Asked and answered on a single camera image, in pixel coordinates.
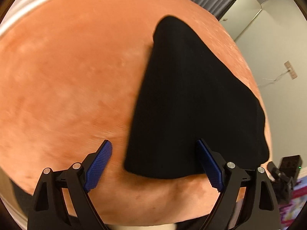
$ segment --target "orange fabric surface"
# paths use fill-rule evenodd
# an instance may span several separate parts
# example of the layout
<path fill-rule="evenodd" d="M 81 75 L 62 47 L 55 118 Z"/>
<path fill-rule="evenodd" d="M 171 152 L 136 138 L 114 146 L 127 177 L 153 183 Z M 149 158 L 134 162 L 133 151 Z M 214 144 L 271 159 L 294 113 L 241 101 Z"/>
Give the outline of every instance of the orange fabric surface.
<path fill-rule="evenodd" d="M 113 155 L 89 194 L 105 223 L 157 225 L 211 211 L 218 192 L 205 175 L 159 180 L 123 169 L 152 34 L 165 15 L 186 22 L 263 105 L 236 44 L 189 0 L 50 0 L 0 38 L 0 166 L 19 186 L 33 193 L 44 168 L 67 169 L 108 139 Z M 268 124 L 265 135 L 271 146 Z"/>

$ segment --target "white wall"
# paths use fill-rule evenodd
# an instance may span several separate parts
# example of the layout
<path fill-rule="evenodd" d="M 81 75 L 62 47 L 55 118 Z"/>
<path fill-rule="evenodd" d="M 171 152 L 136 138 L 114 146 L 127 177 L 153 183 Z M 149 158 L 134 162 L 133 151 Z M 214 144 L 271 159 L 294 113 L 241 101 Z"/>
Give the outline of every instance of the white wall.
<path fill-rule="evenodd" d="M 220 19 L 220 23 L 235 40 L 260 10 L 261 5 L 257 0 L 236 0 Z"/>
<path fill-rule="evenodd" d="M 258 85 L 275 79 L 290 61 L 298 77 L 287 73 L 260 87 L 273 141 L 273 161 L 300 154 L 307 167 L 307 21 L 293 0 L 268 0 L 236 40 Z"/>

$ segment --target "textured grip pad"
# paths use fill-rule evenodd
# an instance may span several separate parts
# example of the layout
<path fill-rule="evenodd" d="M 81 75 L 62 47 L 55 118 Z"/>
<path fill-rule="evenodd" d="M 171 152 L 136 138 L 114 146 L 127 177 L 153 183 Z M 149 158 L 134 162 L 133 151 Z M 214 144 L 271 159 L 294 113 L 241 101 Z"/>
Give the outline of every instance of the textured grip pad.
<path fill-rule="evenodd" d="M 201 140 L 196 142 L 196 153 L 211 186 L 221 192 L 224 188 L 222 172 Z"/>
<path fill-rule="evenodd" d="M 94 159 L 93 163 L 91 164 L 85 175 L 86 182 L 83 187 L 84 190 L 89 192 L 91 189 L 94 189 L 97 186 L 101 174 L 106 167 L 106 164 L 108 163 L 111 155 L 112 144 L 110 141 L 107 141 Z"/>

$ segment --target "wall outlet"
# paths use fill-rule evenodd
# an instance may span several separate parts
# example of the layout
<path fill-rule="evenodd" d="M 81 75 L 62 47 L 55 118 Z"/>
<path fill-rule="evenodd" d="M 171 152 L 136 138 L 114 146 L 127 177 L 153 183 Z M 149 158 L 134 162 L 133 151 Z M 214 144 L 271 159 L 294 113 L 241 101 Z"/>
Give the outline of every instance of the wall outlet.
<path fill-rule="evenodd" d="M 286 69 L 289 71 L 289 74 L 290 74 L 291 78 L 292 78 L 292 79 L 295 79 L 295 78 L 297 77 L 297 74 L 296 74 L 296 72 L 294 71 L 294 69 L 293 69 L 293 67 L 292 67 L 292 65 L 291 65 L 291 63 L 290 63 L 290 61 L 287 61 L 287 62 L 285 63 L 285 67 L 286 67 Z"/>

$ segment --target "black cloth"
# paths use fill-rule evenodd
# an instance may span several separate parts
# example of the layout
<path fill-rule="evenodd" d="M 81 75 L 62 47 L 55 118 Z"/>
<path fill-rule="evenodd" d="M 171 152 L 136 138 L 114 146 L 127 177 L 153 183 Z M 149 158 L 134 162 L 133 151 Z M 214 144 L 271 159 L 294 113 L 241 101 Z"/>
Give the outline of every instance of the black cloth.
<path fill-rule="evenodd" d="M 240 168 L 269 158 L 258 99 L 183 21 L 167 16 L 153 49 L 132 120 L 124 167 L 145 177 L 203 173 L 195 142 Z"/>

